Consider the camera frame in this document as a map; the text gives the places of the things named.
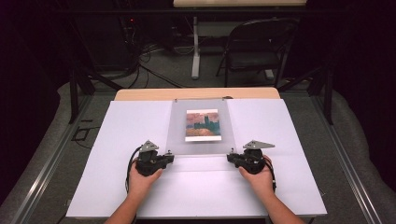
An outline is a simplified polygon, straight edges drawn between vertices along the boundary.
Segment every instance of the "printed photo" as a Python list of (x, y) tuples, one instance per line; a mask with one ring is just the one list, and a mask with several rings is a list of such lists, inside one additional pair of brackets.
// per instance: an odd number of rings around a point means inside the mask
[(219, 112), (217, 109), (187, 110), (186, 142), (220, 140)]

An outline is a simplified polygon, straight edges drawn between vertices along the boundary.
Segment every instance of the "robotic hand controller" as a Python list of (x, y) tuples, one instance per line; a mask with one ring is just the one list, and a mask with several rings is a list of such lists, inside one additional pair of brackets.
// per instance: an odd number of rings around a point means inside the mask
[(243, 154), (237, 154), (233, 151), (227, 154), (227, 161), (234, 163), (236, 168), (242, 166), (252, 175), (258, 174), (265, 166), (268, 166), (273, 177), (273, 189), (275, 191), (276, 181), (274, 168), (271, 162), (262, 155), (262, 148), (274, 146), (275, 145), (252, 140), (243, 146), (243, 148), (245, 148)]
[(134, 162), (134, 154), (136, 154), (137, 151), (139, 152), (139, 155), (136, 160), (136, 170), (143, 176), (152, 175), (161, 168), (165, 169), (168, 163), (172, 163), (174, 161), (175, 156), (172, 155), (170, 151), (164, 155), (157, 155), (158, 148), (159, 147), (148, 140), (144, 145), (138, 147), (134, 151), (131, 159), (129, 160), (128, 173), (125, 180), (125, 188), (127, 191), (129, 188), (129, 172), (131, 171), (132, 163)]

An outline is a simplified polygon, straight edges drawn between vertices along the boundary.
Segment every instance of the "finger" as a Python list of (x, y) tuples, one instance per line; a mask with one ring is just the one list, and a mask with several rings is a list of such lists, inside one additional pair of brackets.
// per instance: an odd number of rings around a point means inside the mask
[(270, 163), (272, 163), (271, 159), (267, 155), (262, 155), (266, 160), (268, 160)]
[(155, 179), (158, 179), (158, 178), (160, 178), (160, 176), (163, 174), (163, 169), (159, 169), (159, 170), (157, 170), (154, 174), (152, 174), (153, 175), (153, 177), (155, 178)]
[(239, 170), (239, 173), (242, 175), (242, 177), (247, 178), (248, 171), (245, 168), (243, 168), (242, 166), (239, 166), (238, 170)]
[(132, 161), (131, 172), (133, 170), (136, 170), (136, 162), (135, 162), (135, 160)]

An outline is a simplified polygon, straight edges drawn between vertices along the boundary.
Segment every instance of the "wrist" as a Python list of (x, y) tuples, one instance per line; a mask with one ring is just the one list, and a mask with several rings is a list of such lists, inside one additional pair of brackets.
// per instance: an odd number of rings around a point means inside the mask
[(277, 200), (277, 197), (273, 191), (268, 191), (264, 192), (260, 195), (260, 200), (264, 205), (267, 205), (268, 203), (273, 202), (274, 200)]
[(145, 198), (144, 196), (139, 194), (128, 193), (128, 195), (125, 198), (125, 202), (134, 203), (138, 207), (143, 202), (144, 198)]

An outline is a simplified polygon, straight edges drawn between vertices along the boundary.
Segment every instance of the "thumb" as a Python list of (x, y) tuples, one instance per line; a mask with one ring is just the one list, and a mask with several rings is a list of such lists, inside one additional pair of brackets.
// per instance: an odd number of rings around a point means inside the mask
[(160, 178), (161, 174), (163, 173), (163, 169), (158, 169), (153, 176), (155, 176), (155, 179)]
[(243, 168), (242, 166), (239, 166), (238, 170), (242, 177), (247, 178), (248, 171), (245, 170), (245, 168)]

